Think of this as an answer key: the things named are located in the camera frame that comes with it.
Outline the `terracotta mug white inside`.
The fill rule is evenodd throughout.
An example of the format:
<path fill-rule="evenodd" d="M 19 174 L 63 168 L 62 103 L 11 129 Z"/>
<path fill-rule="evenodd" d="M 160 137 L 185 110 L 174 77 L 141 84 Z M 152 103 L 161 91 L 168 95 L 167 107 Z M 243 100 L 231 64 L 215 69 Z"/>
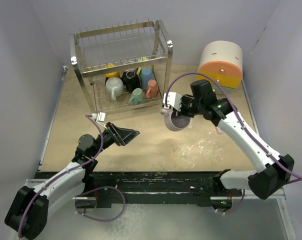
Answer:
<path fill-rule="evenodd" d="M 154 79 L 150 79 L 147 83 L 146 94 L 145 97 L 147 99 L 155 98 L 159 93 L 158 83 Z"/>

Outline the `teal cup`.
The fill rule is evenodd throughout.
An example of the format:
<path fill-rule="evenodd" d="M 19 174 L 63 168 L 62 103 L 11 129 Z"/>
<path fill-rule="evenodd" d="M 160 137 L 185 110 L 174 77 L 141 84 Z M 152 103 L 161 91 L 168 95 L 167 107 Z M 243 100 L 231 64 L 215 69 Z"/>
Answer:
<path fill-rule="evenodd" d="M 146 102 L 146 94 L 141 88 L 136 88 L 131 93 L 130 99 L 128 101 L 129 105 L 136 106 L 144 104 Z"/>

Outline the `blue cup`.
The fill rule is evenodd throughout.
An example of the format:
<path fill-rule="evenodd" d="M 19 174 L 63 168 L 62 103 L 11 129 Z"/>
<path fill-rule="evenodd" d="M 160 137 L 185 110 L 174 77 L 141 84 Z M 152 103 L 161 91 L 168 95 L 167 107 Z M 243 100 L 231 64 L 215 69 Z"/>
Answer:
<path fill-rule="evenodd" d="M 145 67 L 141 70 L 141 86 L 143 89 L 146 89 L 148 86 L 149 80 L 154 80 L 154 74 L 151 68 Z"/>

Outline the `black mug cream inside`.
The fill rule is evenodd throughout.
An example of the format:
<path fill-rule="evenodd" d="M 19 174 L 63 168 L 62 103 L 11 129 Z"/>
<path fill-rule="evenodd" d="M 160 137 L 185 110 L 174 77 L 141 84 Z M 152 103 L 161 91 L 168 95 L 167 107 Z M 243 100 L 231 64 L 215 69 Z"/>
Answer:
<path fill-rule="evenodd" d="M 133 70 L 129 70 L 123 73 L 123 81 L 126 90 L 129 93 L 132 93 L 137 88 L 141 88 L 139 76 Z"/>

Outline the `yellow mug black handle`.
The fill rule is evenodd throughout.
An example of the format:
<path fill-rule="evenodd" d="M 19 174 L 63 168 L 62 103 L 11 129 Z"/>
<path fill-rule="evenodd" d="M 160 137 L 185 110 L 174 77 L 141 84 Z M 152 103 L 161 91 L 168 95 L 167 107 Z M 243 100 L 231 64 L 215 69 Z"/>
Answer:
<path fill-rule="evenodd" d="M 108 64 L 107 68 L 112 68 L 115 67 L 114 64 Z M 114 72 L 110 72 L 110 73 L 106 73 L 105 74 L 105 80 L 107 81 L 110 78 L 121 78 L 120 72 L 119 71 L 114 71 Z"/>

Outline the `lilac mug black handle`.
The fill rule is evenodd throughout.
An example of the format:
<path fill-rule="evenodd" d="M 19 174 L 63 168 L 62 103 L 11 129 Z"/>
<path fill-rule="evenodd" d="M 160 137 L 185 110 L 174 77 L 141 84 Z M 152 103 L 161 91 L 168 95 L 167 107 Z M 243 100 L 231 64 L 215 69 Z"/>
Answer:
<path fill-rule="evenodd" d="M 135 62 L 132 60 L 127 60 L 123 63 L 123 65 L 134 64 Z"/>

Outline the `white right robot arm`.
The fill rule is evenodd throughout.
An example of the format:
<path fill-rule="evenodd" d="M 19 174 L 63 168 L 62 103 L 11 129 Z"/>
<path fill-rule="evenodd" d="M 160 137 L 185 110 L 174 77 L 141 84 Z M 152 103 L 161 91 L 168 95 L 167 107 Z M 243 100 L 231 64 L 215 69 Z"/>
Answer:
<path fill-rule="evenodd" d="M 213 179 L 213 190 L 219 196 L 231 189 L 250 190 L 265 200 L 290 181 L 295 161 L 289 155 L 282 156 L 268 146 L 252 129 L 226 98 L 217 99 L 208 80 L 190 84 L 191 95 L 181 98 L 180 115 L 202 115 L 226 133 L 245 153 L 253 171 L 226 169 Z"/>

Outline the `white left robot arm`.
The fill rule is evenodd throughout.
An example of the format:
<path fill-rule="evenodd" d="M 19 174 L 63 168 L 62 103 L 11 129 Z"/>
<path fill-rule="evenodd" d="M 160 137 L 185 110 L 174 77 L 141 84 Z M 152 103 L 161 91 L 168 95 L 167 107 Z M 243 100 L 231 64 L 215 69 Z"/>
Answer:
<path fill-rule="evenodd" d="M 19 238 L 35 239 L 44 229 L 49 216 L 75 196 L 89 196 L 94 191 L 91 173 L 98 164 L 97 156 L 112 144 L 124 147 L 139 131 L 117 127 L 108 122 L 98 137 L 82 135 L 75 155 L 60 172 L 34 187 L 20 188 L 4 219 Z"/>

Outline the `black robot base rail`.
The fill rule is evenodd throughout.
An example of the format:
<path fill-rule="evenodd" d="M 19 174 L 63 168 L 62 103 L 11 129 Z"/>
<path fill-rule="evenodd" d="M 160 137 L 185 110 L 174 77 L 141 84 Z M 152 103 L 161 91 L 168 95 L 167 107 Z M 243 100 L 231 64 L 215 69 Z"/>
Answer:
<path fill-rule="evenodd" d="M 214 183 L 216 171 L 96 171 L 84 188 L 84 196 L 97 199 L 98 208 L 112 204 L 196 205 L 210 207 L 242 191 Z"/>

